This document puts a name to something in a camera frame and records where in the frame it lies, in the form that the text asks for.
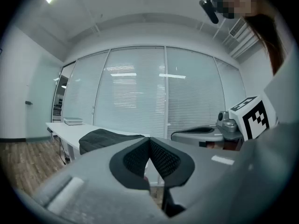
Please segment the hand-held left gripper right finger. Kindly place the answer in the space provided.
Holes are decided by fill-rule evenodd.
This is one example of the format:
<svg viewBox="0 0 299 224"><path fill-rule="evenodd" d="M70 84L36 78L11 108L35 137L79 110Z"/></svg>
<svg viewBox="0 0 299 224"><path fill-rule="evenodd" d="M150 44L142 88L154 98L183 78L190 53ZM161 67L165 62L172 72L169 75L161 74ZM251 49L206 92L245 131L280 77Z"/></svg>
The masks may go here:
<svg viewBox="0 0 299 224"><path fill-rule="evenodd" d="M149 140L149 158L164 185L150 195L167 215L176 215L217 183L234 163L237 151L210 149L171 140Z"/></svg>

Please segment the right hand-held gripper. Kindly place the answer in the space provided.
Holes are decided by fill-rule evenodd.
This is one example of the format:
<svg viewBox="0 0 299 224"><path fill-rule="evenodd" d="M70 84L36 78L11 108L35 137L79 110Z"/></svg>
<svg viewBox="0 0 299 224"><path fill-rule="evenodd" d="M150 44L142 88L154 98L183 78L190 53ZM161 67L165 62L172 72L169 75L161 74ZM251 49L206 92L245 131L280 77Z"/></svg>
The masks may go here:
<svg viewBox="0 0 299 224"><path fill-rule="evenodd" d="M224 139L256 139L275 124L275 116L268 114L270 110L264 96L247 97L228 111L221 111L216 126L198 126L175 131L171 134L171 140L197 147L224 148Z"/></svg>

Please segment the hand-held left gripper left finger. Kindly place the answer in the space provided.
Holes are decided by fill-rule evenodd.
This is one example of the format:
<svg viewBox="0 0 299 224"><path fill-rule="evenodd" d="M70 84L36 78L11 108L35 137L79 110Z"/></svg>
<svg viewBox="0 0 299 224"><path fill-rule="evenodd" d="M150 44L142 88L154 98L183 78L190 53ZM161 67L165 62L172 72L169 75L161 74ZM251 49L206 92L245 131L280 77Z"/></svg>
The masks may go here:
<svg viewBox="0 0 299 224"><path fill-rule="evenodd" d="M148 138L84 154L33 195L31 209L47 224L158 224L166 214L144 179Z"/></svg>

